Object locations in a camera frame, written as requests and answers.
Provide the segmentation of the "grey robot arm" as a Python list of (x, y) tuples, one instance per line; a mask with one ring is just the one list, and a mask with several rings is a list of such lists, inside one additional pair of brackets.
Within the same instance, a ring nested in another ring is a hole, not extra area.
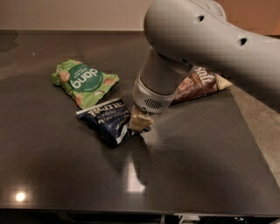
[(143, 21), (150, 50), (136, 78), (129, 127), (148, 129), (195, 67), (223, 74), (280, 109), (280, 40), (230, 24), (214, 0), (154, 0)]

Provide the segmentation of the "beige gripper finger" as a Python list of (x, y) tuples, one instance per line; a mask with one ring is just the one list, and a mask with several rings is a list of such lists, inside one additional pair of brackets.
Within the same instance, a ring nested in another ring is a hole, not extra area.
[(149, 130), (153, 122), (154, 119), (151, 113), (142, 111), (137, 106), (133, 106), (131, 118), (129, 121), (129, 127), (132, 130), (136, 130), (136, 131)]

